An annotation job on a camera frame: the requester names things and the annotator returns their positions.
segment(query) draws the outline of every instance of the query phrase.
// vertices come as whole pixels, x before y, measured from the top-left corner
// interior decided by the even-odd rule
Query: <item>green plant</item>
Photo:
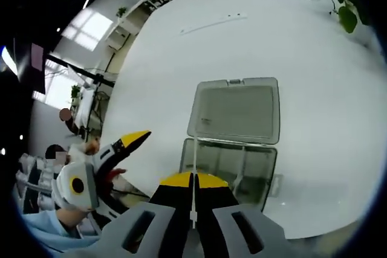
[[[71,98],[75,99],[80,92],[80,88],[77,85],[71,86]]]
[[[119,18],[123,16],[123,14],[126,12],[127,8],[126,7],[120,7],[116,16],[118,16]]]
[[[357,0],[337,0],[340,4],[344,4],[339,10],[333,10],[339,15],[339,22],[347,33],[352,33],[358,23],[357,16],[354,11],[357,11],[360,21],[364,25],[369,25],[369,19],[366,11],[362,8]]]

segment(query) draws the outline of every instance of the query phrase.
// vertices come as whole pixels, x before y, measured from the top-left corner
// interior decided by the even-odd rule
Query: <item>open lid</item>
[[[245,143],[276,144],[279,94],[275,78],[201,82],[187,133]]]

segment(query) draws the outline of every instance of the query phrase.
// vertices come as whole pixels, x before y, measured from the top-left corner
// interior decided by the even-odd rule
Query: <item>white tabletop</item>
[[[173,0],[156,10],[124,62],[102,132],[102,145],[153,132],[121,162],[124,177],[151,195],[178,171],[201,81],[275,77],[275,173],[284,180],[264,214],[288,239],[358,219],[384,166],[387,75],[331,10],[330,0]]]
[[[77,113],[74,119],[74,124],[78,127],[87,127],[89,120],[91,105],[94,100],[95,89],[83,89],[81,90],[82,99],[79,102]]]

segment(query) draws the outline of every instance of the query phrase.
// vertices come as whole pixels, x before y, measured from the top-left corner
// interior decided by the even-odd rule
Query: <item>red object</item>
[[[104,186],[104,190],[106,190],[106,193],[109,194],[110,191],[113,189],[113,179],[121,174],[126,172],[126,169],[113,169],[108,173],[108,175],[105,178],[106,185]]]

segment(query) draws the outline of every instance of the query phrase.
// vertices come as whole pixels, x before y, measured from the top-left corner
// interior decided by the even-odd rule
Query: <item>light blue sleeve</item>
[[[90,246],[99,239],[98,236],[87,236],[82,239],[71,237],[56,217],[55,210],[24,214],[23,218],[31,233],[53,256]]]

